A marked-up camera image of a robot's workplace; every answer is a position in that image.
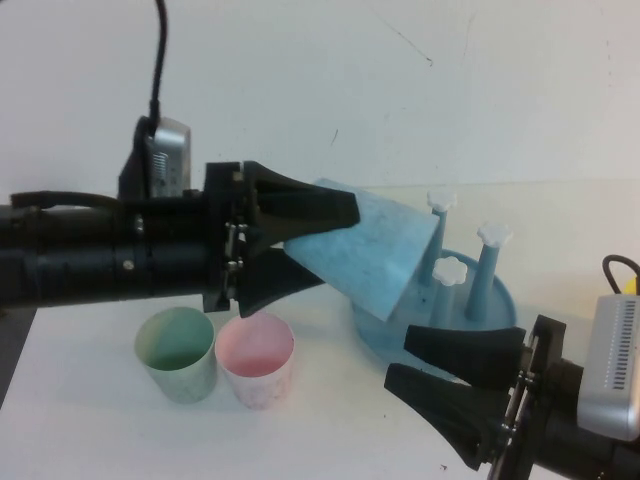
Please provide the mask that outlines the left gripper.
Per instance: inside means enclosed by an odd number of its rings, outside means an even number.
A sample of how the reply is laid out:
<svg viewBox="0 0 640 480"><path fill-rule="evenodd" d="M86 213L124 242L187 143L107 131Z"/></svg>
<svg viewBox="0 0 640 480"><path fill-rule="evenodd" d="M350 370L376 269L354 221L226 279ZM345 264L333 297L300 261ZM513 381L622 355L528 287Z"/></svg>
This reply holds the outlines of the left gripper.
<svg viewBox="0 0 640 480"><path fill-rule="evenodd" d="M297 181L255 161L208 163L202 197L203 309L227 311L236 301L243 318L324 284L271 246L360 221L353 193ZM251 258L251 251L264 252Z"/></svg>

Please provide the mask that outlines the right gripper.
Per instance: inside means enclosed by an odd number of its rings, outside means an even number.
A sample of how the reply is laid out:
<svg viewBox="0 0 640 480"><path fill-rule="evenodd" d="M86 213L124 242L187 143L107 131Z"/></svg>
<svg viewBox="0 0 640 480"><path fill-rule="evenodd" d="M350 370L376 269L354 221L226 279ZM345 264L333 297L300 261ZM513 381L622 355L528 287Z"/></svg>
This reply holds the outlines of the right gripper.
<svg viewBox="0 0 640 480"><path fill-rule="evenodd" d="M565 332L564 323L538 316L529 337L531 358L520 371L522 328L410 325L404 349L471 386L392 363L384 388L430 423L467 467L491 462L490 479L527 479L535 465L582 479L584 461L567 441L576 433L575 410L568 405L577 400L579 375L562 357ZM507 388L515 378L509 406L506 391L483 389Z"/></svg>

